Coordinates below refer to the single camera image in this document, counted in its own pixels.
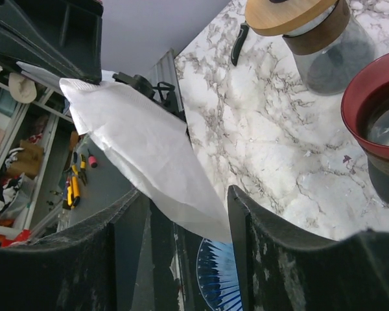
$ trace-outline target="hat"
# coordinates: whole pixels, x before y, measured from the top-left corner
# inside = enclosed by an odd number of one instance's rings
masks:
[[[14,100],[22,104],[30,104],[38,96],[34,82],[17,73],[10,73],[8,88]]]

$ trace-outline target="marble table surface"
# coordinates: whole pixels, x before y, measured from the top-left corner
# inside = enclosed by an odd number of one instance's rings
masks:
[[[282,38],[252,30],[238,66],[230,52],[246,0],[233,0],[176,59],[193,148],[221,200],[230,185],[308,231],[339,240],[389,231],[363,151],[343,125],[342,94],[308,92]],[[389,52],[389,0],[350,1]]]

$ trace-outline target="red pot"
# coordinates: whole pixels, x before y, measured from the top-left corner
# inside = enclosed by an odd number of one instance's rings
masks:
[[[366,66],[348,85],[342,99],[342,118],[368,155],[369,161],[389,175],[389,146],[366,140],[371,116],[389,99],[389,54]]]

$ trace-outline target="red bowl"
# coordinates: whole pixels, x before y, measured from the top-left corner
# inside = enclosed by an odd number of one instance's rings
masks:
[[[342,99],[342,118],[357,142],[371,154],[389,160],[389,146],[363,137],[371,113],[389,98],[389,54],[367,65],[350,82]]]

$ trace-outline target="brown band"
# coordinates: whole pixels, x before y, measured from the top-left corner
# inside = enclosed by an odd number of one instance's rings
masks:
[[[346,0],[338,0],[333,11],[316,28],[295,37],[284,35],[283,39],[295,55],[309,55],[334,42],[346,29],[349,20]]]
[[[368,158],[370,162],[381,172],[389,175],[389,160],[383,159],[382,157],[378,157],[377,155],[373,155],[366,149],[364,149],[364,152],[368,155]]]

